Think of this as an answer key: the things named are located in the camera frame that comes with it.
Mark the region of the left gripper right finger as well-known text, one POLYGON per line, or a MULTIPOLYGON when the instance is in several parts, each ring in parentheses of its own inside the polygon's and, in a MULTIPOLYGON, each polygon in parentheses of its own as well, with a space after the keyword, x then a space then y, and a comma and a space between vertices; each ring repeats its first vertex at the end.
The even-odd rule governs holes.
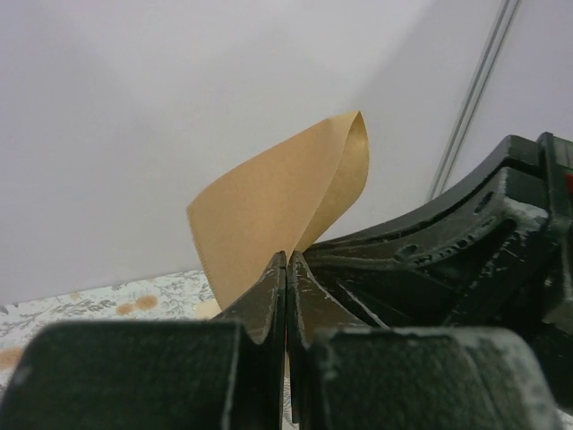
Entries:
POLYGON ((294 252, 286 271, 286 350, 289 357, 293 422, 309 429, 313 370, 310 348, 319 331, 363 328, 313 276, 304 256, 294 252))

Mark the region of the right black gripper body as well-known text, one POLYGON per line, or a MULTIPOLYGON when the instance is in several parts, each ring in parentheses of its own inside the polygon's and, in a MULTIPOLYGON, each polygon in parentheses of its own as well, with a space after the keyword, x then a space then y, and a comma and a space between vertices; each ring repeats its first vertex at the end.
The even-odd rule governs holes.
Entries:
POLYGON ((543 281, 543 321, 572 321, 572 142, 543 133, 550 221, 545 233, 557 246, 543 281))

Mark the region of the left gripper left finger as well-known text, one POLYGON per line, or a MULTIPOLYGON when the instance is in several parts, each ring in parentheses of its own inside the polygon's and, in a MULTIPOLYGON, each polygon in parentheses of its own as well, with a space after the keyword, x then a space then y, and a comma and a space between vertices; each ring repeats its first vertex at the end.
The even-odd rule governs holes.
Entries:
POLYGON ((286 270, 286 254, 274 254, 254 285, 215 317, 235 329, 223 429, 282 425, 286 270))

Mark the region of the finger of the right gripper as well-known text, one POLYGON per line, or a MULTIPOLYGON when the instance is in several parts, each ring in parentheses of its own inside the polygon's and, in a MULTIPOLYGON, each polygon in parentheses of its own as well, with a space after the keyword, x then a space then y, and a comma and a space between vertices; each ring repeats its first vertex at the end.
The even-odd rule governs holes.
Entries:
POLYGON ((311 246, 327 288, 388 326, 482 325, 514 303, 544 310, 560 252, 557 139, 510 135, 446 193, 397 219, 311 246))

